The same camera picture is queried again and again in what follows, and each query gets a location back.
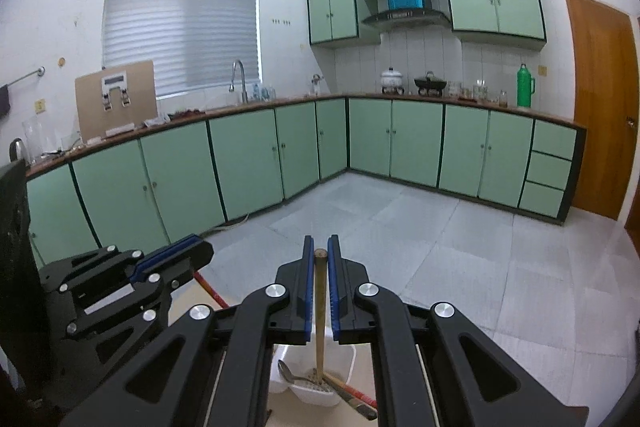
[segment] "green thermos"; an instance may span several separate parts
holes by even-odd
[[[536,79],[531,76],[527,65],[518,70],[518,107],[531,107],[531,95],[536,92]]]

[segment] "countertop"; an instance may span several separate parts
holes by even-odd
[[[456,98],[438,98],[432,96],[419,96],[417,94],[382,94],[382,93],[363,93],[363,92],[344,92],[340,94],[321,94],[319,96],[300,96],[296,98],[278,98],[276,100],[270,102],[255,102],[255,103],[247,103],[247,104],[239,104],[239,105],[230,105],[226,107],[220,107],[216,109],[211,109],[206,112],[202,112],[199,114],[194,114],[190,116],[185,116],[183,118],[178,118],[177,120],[172,120],[171,122],[156,125],[153,127],[143,127],[130,132],[126,132],[123,134],[118,134],[117,136],[113,136],[111,138],[105,139],[100,143],[91,145],[91,146],[83,146],[76,149],[73,149],[70,152],[65,153],[62,156],[57,156],[50,160],[46,160],[41,162],[27,171],[27,179],[36,177],[40,174],[44,174],[54,168],[72,162],[74,160],[78,160],[83,156],[90,155],[94,152],[98,152],[103,149],[107,149],[114,145],[118,145],[120,143],[124,143],[130,140],[138,139],[143,136],[148,136],[150,134],[155,134],[157,132],[166,131],[168,129],[174,127],[180,127],[183,125],[188,125],[191,123],[196,123],[203,120],[211,120],[213,118],[220,118],[222,116],[229,116],[232,114],[239,114],[242,112],[251,112],[261,109],[268,109],[274,107],[281,107],[283,105],[292,105],[295,103],[304,103],[304,102],[313,102],[314,100],[332,100],[335,98],[371,98],[371,99],[382,99],[382,100],[414,100],[416,102],[436,102],[436,103],[445,103],[447,105],[462,105],[465,107],[478,107],[484,109],[497,110],[501,112],[507,112],[510,114],[517,114],[521,116],[529,116],[531,118],[537,118],[539,120],[549,121],[551,123],[557,123],[560,125],[566,125],[578,129],[584,128],[580,124],[575,123],[573,120],[569,120],[566,118],[561,118],[559,116],[553,116],[550,114],[545,114],[542,112],[537,112],[524,108],[517,107],[499,107],[496,103],[478,103],[468,100],[459,100]]]

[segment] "faucet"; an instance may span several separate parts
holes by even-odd
[[[242,78],[242,103],[249,102],[249,97],[246,95],[246,85],[244,84],[244,66],[239,58],[234,60],[234,64],[231,71],[231,85],[229,86],[229,92],[234,92],[236,88],[234,87],[234,80],[236,78],[236,66],[240,64],[240,77]]]

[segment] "tiled floor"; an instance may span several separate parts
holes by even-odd
[[[556,227],[348,172],[210,236],[201,273],[240,302],[300,256],[306,233],[316,245],[337,233],[343,256],[407,302],[452,302],[563,403],[588,405],[589,426],[634,373],[640,260],[610,219],[572,208]],[[296,425],[280,416],[269,425]]]

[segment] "drawer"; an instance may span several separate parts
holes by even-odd
[[[562,196],[562,190],[525,182],[519,207],[543,216],[558,217]]]
[[[533,150],[571,160],[574,157],[576,130],[564,125],[536,120]]]
[[[571,162],[569,160],[532,151],[527,180],[564,190],[570,170]]]

